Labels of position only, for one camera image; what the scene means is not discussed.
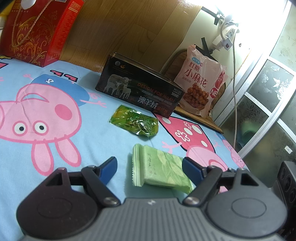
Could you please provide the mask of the pale green snack packet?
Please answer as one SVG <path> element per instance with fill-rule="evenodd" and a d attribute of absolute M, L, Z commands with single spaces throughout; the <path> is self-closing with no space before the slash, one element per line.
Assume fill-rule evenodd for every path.
<path fill-rule="evenodd" d="M 182 170 L 182 158 L 148 145 L 136 144 L 132 149 L 132 183 L 172 188 L 189 194 L 191 180 Z"/>

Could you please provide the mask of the dark green pickle packet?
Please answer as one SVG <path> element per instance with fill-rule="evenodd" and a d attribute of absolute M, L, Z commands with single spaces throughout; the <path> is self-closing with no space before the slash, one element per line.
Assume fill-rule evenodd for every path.
<path fill-rule="evenodd" d="M 133 108 L 120 105 L 109 122 L 119 128 L 136 135 L 152 137 L 159 131 L 159 120 L 157 118 L 142 114 Z"/>

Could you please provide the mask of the Peppa Pig bed sheet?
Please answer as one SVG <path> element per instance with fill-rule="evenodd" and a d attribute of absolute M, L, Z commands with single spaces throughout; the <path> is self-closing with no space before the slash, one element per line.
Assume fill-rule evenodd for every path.
<path fill-rule="evenodd" d="M 179 117 L 173 131 L 159 126 L 153 137 L 135 135 L 110 123 L 116 109 L 122 105 L 118 99 L 95 90 L 99 73 L 89 69 L 57 61 L 46 67 L 1 56 L 1 102 L 15 101 L 20 89 L 28 84 L 52 85 L 72 96 L 81 113 L 81 127 L 70 137 L 73 143 L 69 155 L 81 156 L 81 164 L 73 167 L 59 155 L 53 142 L 48 144 L 53 157 L 53 167 L 66 167 L 79 171 L 88 165 L 100 165 L 109 157 L 116 157 L 118 170 L 108 187 L 120 199 L 126 197 L 178 197 L 184 193 L 164 187 L 132 184 L 132 149 L 135 144 L 148 145 L 158 150 L 184 157 L 185 142 L 191 145 L 211 143 L 219 163 L 231 168 L 243 167 L 244 162 L 231 143 L 210 128 L 187 118 Z M 197 136 L 203 134 L 201 141 Z M 1 240 L 19 240 L 22 232 L 16 221 L 16 209 L 20 202 L 44 179 L 32 163 L 32 144 L 12 142 L 1 138 Z"/>

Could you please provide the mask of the sliding glass door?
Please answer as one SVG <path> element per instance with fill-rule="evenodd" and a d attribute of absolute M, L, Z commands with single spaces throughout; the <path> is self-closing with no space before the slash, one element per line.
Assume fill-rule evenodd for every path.
<path fill-rule="evenodd" d="M 295 4 L 241 2 L 235 45 L 249 59 L 215 106 L 214 120 L 236 159 L 272 186 L 283 161 L 295 160 Z"/>

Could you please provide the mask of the black speaker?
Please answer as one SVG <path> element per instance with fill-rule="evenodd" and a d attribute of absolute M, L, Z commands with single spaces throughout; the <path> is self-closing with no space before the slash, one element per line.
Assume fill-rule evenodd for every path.
<path fill-rule="evenodd" d="M 274 182 L 273 192 L 282 200 L 287 209 L 295 206 L 295 162 L 283 161 L 277 178 Z"/>

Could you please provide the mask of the pink twisted-dough snack bag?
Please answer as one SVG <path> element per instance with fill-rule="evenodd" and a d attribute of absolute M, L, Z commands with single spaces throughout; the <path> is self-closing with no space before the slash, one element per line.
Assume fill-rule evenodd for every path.
<path fill-rule="evenodd" d="M 191 45 L 187 48 L 187 57 L 184 61 L 181 70 L 179 71 L 174 82 L 179 85 L 184 91 L 191 84 L 195 83 L 202 90 L 210 94 L 210 101 L 206 104 L 205 109 L 200 107 L 190 107 L 185 103 L 183 97 L 179 104 L 184 106 L 184 109 L 202 117 L 206 117 L 210 108 L 211 102 L 217 95 L 220 85 L 224 84 L 228 76 L 226 75 L 226 67 L 219 62 L 204 56 L 196 45 Z"/>

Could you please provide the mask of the black cardboard box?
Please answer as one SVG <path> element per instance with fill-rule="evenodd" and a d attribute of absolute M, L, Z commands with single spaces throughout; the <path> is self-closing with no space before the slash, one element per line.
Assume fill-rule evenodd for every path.
<path fill-rule="evenodd" d="M 185 94 L 169 78 L 116 52 L 108 56 L 95 89 L 165 118 Z"/>

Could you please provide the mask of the brown wooden chair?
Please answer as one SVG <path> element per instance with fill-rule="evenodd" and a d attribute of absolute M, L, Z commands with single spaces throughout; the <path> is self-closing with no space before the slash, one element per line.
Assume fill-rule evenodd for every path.
<path fill-rule="evenodd" d="M 187 57 L 186 49 L 177 51 L 177 53 L 173 54 L 172 58 L 165 65 L 161 73 L 165 75 L 165 77 L 170 78 L 171 80 L 174 80 L 177 77 L 179 71 L 181 70 L 183 63 L 186 60 L 186 57 Z M 217 124 L 215 124 L 214 121 L 212 120 L 211 114 L 212 114 L 213 107 L 215 106 L 215 104 L 217 104 L 218 100 L 224 94 L 225 89 L 226 89 L 226 84 L 221 84 L 220 89 L 217 92 L 217 95 L 211 102 L 211 105 L 206 117 L 202 117 L 200 115 L 196 115 L 185 110 L 182 104 L 179 104 L 175 108 L 174 112 L 183 117 L 189 118 L 193 121 L 197 121 L 205 125 L 206 127 L 214 131 L 217 131 L 218 133 L 223 133 L 222 129 L 218 127 Z M 205 109 L 206 104 L 208 104 L 210 101 L 210 94 L 202 90 L 201 87 L 198 87 L 197 84 L 193 83 L 188 88 L 185 89 L 185 95 L 183 97 L 183 100 L 190 107 L 200 107 L 202 109 Z"/>

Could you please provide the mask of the white power strip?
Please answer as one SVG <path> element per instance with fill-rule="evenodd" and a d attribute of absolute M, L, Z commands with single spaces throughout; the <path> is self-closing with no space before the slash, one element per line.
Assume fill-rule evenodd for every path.
<path fill-rule="evenodd" d="M 233 47 L 233 42 L 238 25 L 232 20 L 232 16 L 226 16 L 220 25 L 220 34 L 212 42 L 212 48 L 220 51 L 222 48 L 229 50 Z"/>

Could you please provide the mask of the red gift box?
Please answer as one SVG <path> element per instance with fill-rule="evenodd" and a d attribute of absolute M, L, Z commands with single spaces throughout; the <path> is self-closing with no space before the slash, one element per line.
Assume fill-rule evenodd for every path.
<path fill-rule="evenodd" d="M 59 60 L 84 1 L 15 1 L 1 33 L 1 54 L 45 67 Z"/>

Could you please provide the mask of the pastel unicorn plush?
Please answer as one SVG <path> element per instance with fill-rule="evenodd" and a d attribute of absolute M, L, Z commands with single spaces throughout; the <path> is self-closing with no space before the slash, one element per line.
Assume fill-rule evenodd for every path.
<path fill-rule="evenodd" d="M 31 8 L 36 3 L 36 0 L 21 0 L 21 7 L 24 10 Z"/>

